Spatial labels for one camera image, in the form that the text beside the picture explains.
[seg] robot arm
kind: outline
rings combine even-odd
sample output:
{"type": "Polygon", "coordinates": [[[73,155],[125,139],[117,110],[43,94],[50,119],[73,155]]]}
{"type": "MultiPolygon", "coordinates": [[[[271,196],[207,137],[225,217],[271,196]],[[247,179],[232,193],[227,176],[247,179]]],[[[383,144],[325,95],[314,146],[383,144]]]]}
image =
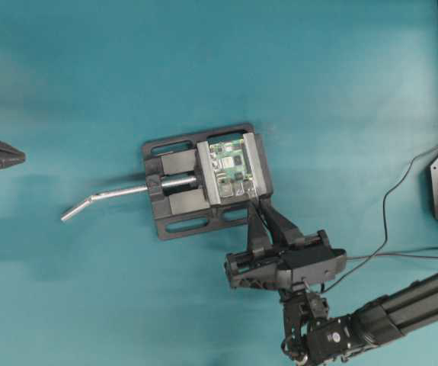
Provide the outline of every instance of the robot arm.
{"type": "Polygon", "coordinates": [[[268,200],[250,204],[248,248],[227,255],[225,272],[232,288],[279,291],[281,349],[298,366],[347,361],[438,321],[438,274],[352,314],[329,318],[327,300],[311,286],[333,280],[346,260],[346,252],[332,249],[323,230],[303,236],[268,200]]]}

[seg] teal surface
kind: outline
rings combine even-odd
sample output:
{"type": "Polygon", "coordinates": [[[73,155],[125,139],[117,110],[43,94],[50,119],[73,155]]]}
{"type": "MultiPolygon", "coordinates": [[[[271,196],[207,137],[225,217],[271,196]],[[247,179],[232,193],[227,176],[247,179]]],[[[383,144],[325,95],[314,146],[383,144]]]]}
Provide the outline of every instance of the teal surface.
{"type": "MultiPolygon", "coordinates": [[[[134,185],[146,140],[249,120],[274,203],[352,255],[381,198],[438,142],[436,0],[0,0],[0,365],[291,364],[275,293],[231,291],[246,229],[161,242],[149,199],[59,215],[134,185]]],[[[424,167],[389,198],[389,249],[438,245],[424,167]]],[[[438,271],[380,258],[329,293],[333,316],[438,271]]],[[[438,365],[438,323],[351,365],[438,365]]]]}

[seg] screw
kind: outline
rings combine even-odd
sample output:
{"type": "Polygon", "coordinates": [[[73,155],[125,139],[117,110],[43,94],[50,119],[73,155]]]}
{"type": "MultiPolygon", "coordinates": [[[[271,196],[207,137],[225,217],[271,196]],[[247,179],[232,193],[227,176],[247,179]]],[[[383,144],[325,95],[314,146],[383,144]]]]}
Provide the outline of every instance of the screw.
{"type": "Polygon", "coordinates": [[[340,342],[340,334],[337,332],[332,333],[332,340],[336,343],[340,342]]]}

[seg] green circuit board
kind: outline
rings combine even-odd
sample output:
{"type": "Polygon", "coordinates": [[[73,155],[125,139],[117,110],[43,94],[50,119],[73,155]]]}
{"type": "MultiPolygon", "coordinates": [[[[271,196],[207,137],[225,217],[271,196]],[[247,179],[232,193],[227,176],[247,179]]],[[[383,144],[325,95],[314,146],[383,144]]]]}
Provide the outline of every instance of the green circuit board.
{"type": "Polygon", "coordinates": [[[210,159],[216,176],[219,196],[238,197],[255,195],[244,139],[209,145],[210,159]]]}

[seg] wire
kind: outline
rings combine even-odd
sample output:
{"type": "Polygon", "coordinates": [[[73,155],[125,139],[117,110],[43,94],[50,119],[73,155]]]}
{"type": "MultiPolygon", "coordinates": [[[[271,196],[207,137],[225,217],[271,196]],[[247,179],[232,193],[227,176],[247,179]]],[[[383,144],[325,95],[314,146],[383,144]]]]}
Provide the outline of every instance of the wire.
{"type": "MultiPolygon", "coordinates": [[[[361,259],[368,258],[369,255],[359,255],[356,257],[347,258],[348,261],[359,261],[361,259]]],[[[414,254],[404,254],[397,252],[381,252],[376,255],[377,257],[406,257],[406,258],[415,258],[415,259],[438,259],[438,255],[414,255],[414,254]]]]}
{"type": "Polygon", "coordinates": [[[416,155],[408,164],[408,168],[405,171],[405,173],[403,174],[403,176],[401,177],[401,179],[390,189],[388,189],[388,191],[385,193],[385,196],[383,197],[383,203],[382,203],[382,215],[383,215],[383,228],[384,228],[384,232],[385,232],[385,240],[383,241],[383,243],[377,248],[377,250],[375,250],[371,255],[368,255],[366,257],[366,259],[364,259],[361,263],[359,263],[356,267],[352,268],[351,270],[349,270],[346,274],[344,274],[342,277],[340,277],[337,281],[335,281],[332,285],[330,285],[329,287],[327,287],[323,294],[325,294],[326,292],[332,290],[334,287],[336,287],[339,283],[341,283],[346,277],[348,277],[349,275],[353,274],[355,271],[357,271],[358,269],[362,268],[367,262],[369,262],[371,259],[375,258],[381,251],[382,249],[386,246],[386,243],[388,242],[388,223],[387,223],[387,219],[386,219],[386,199],[388,198],[388,196],[394,191],[396,190],[396,188],[398,188],[401,183],[404,182],[404,180],[408,177],[408,173],[410,173],[411,167],[413,166],[413,164],[415,163],[416,160],[418,160],[419,158],[428,155],[430,153],[433,153],[434,151],[438,150],[438,144],[436,144],[434,147],[421,152],[420,154],[416,155]]]}
{"type": "MultiPolygon", "coordinates": [[[[420,258],[420,259],[438,259],[438,256],[435,255],[411,255],[411,253],[430,252],[434,250],[438,250],[438,246],[427,246],[427,247],[416,248],[416,249],[398,250],[396,252],[380,252],[376,255],[376,257],[400,256],[400,257],[420,258]]],[[[354,255],[352,257],[347,257],[347,260],[358,261],[360,259],[365,259],[368,257],[369,255],[354,255]]]]}

